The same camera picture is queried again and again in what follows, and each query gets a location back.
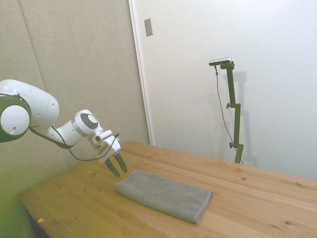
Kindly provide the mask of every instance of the folded towel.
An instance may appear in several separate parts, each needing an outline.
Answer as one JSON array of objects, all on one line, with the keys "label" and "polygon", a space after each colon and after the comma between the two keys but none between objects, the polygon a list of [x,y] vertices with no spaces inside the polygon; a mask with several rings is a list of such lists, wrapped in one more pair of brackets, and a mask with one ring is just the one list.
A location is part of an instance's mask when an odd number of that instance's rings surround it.
[{"label": "folded towel", "polygon": [[114,185],[115,190],[142,205],[191,223],[205,212],[212,191],[135,170]]}]

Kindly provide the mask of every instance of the light switch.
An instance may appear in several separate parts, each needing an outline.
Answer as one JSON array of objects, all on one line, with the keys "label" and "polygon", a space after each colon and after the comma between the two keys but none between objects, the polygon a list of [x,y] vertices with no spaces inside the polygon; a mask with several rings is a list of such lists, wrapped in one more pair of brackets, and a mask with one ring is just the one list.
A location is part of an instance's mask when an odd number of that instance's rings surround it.
[{"label": "light switch", "polygon": [[145,32],[147,33],[147,36],[153,35],[152,20],[150,18],[146,19],[144,21],[144,24],[145,24]]}]

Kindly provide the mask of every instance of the black cable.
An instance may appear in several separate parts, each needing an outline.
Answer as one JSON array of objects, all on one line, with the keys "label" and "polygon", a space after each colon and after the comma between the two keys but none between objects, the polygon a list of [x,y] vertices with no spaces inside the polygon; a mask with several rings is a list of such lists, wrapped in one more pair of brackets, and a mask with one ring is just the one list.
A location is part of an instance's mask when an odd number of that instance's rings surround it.
[{"label": "black cable", "polygon": [[221,109],[221,115],[222,115],[222,120],[223,120],[223,123],[224,123],[224,126],[226,127],[226,130],[227,130],[227,132],[228,132],[228,135],[229,135],[229,137],[230,137],[230,140],[231,140],[231,143],[233,144],[233,140],[232,140],[232,137],[231,137],[231,135],[230,135],[230,132],[229,132],[229,130],[228,130],[228,128],[227,128],[227,124],[226,124],[226,121],[224,120],[224,116],[223,116],[223,109],[222,109],[222,103],[221,103],[221,99],[220,99],[220,95],[219,95],[219,83],[218,83],[218,71],[217,71],[217,66],[216,65],[214,65],[214,68],[215,68],[215,70],[216,70],[216,77],[217,77],[217,93],[218,93],[218,98],[219,98],[219,103],[220,103],[220,109]]},{"label": "black cable", "polygon": [[[61,139],[63,140],[64,144],[67,145],[66,142],[65,142],[65,140],[64,140],[64,138],[63,138],[62,135],[58,132],[58,130],[56,130],[56,129],[54,128],[54,126],[52,126],[52,128],[53,128],[53,129],[57,132],[57,134],[61,137]],[[109,150],[111,149],[112,145],[114,144],[114,141],[116,140],[116,138],[117,138],[118,136],[119,136],[119,133],[114,136],[113,142],[112,142],[112,144],[109,146],[109,149],[107,150],[107,152],[106,152],[104,155],[102,155],[101,157],[99,157],[99,158],[90,159],[90,160],[81,160],[81,159],[77,158],[77,157],[73,154],[73,152],[71,152],[70,149],[68,149],[68,151],[71,153],[71,155],[72,155],[76,160],[79,160],[79,161],[93,161],[93,160],[99,160],[99,159],[103,158],[103,157],[109,152]]]}]

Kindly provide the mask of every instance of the beige wall panel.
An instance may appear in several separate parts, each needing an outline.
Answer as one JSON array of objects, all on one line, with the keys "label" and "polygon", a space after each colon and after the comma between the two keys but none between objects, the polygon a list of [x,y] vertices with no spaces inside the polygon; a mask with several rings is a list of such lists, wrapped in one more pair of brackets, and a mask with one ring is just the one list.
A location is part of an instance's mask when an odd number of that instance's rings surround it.
[{"label": "beige wall panel", "polygon": [[[17,79],[43,89],[18,1],[0,0],[0,81]],[[0,237],[33,237],[16,195],[67,169],[62,150],[27,132],[0,143]]]},{"label": "beige wall panel", "polygon": [[[121,143],[149,143],[128,1],[20,2],[45,89],[59,103],[56,126],[89,109]],[[90,145],[79,144],[74,153],[88,159]]]}]

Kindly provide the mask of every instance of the white wall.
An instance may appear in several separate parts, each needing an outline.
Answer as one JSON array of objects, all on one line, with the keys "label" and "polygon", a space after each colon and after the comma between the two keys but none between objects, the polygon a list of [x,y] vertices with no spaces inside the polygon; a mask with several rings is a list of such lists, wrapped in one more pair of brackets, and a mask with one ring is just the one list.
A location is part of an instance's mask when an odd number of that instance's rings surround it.
[{"label": "white wall", "polygon": [[[232,57],[245,164],[317,179],[317,2],[131,0],[154,145],[234,161],[209,60]],[[146,37],[144,20],[154,34]],[[222,103],[228,102],[224,70]],[[233,134],[233,109],[224,109]]]}]

